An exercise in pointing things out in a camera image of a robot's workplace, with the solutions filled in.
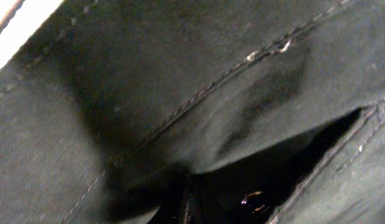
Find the black shorts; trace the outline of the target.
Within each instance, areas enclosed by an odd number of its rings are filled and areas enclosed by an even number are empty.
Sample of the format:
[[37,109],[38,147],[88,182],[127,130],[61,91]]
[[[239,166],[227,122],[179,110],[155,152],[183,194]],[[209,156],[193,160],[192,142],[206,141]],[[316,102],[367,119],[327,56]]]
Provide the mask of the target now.
[[17,1],[0,223],[385,223],[385,1]]

